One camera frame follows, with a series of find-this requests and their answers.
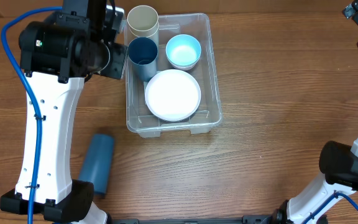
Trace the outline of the beige cup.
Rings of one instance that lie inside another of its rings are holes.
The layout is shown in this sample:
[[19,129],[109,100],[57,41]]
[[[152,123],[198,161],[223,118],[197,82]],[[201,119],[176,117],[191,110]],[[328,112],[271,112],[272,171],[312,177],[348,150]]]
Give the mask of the beige cup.
[[146,37],[159,45],[158,13],[151,6],[140,5],[132,8],[127,17],[131,33],[135,37]]

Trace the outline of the blue cup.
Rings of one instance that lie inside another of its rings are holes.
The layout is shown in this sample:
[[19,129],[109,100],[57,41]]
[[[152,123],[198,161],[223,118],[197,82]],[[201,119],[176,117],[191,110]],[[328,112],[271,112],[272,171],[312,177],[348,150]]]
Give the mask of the blue cup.
[[133,73],[143,82],[149,82],[157,74],[158,47],[146,37],[132,40],[128,48]]
[[93,136],[78,179],[91,182],[94,185],[94,193],[97,195],[106,195],[113,152],[113,137],[106,134]]

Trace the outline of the light blue bowl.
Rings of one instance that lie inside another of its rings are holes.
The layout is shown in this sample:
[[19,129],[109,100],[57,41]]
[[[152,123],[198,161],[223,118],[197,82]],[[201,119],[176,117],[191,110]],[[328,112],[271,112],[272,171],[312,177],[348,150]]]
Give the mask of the light blue bowl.
[[201,58],[201,44],[191,35],[179,34],[167,42],[165,53],[169,62],[189,65]]

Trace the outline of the pink plate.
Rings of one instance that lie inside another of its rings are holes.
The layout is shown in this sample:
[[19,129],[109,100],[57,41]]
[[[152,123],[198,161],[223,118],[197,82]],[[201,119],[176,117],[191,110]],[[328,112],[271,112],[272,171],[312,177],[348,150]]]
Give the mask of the pink plate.
[[196,79],[177,69],[156,74],[147,83],[144,95],[150,112],[169,122],[189,118],[201,103],[201,88]]

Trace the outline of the grey bowl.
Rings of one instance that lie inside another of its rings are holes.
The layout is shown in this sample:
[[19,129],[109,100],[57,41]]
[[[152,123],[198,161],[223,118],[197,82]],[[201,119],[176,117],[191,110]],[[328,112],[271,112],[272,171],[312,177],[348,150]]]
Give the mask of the grey bowl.
[[196,64],[197,62],[195,63],[192,63],[192,64],[189,64],[189,65],[177,65],[173,62],[170,61],[170,64],[175,68],[175,69],[178,69],[178,70],[183,70],[183,71],[188,71],[188,70],[191,70]]

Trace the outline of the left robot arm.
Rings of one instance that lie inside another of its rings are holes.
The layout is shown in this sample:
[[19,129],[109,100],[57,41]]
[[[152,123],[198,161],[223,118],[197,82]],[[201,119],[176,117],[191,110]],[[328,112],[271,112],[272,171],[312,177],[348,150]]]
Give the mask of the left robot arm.
[[120,80],[127,47],[116,42],[125,12],[113,0],[65,0],[19,35],[16,60],[1,30],[4,51],[27,96],[24,156],[16,186],[0,198],[4,212],[41,214],[52,223],[111,223],[93,200],[94,185],[70,173],[71,140],[79,97],[93,75]]

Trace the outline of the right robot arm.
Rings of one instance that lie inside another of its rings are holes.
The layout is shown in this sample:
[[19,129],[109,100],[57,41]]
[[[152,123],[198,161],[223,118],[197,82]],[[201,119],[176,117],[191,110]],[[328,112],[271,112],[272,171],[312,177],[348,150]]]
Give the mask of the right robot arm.
[[358,138],[353,145],[328,141],[319,157],[319,174],[296,197],[283,202],[269,223],[327,223],[325,213],[341,199],[358,211]]

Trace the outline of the clear plastic storage bin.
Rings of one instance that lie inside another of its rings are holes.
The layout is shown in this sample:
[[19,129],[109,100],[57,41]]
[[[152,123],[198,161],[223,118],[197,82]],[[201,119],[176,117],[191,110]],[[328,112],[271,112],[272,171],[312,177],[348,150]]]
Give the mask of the clear plastic storage bin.
[[191,134],[208,133],[223,120],[209,17],[203,13],[162,15],[158,22],[158,72],[172,68],[165,54],[166,44],[172,37],[188,34],[200,42],[201,58],[188,73],[201,88],[201,102],[195,113],[183,121],[168,122],[157,118],[145,104],[147,84],[133,74],[128,60],[125,69],[127,128],[142,138],[156,138],[162,132],[178,130],[189,130]]

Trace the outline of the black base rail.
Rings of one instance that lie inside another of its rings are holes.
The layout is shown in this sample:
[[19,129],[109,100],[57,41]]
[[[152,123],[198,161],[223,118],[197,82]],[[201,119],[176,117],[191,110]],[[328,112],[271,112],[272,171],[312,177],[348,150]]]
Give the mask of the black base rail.
[[107,224],[269,224],[273,223],[268,215],[244,215],[240,218],[200,218],[200,219],[112,219],[108,215]]

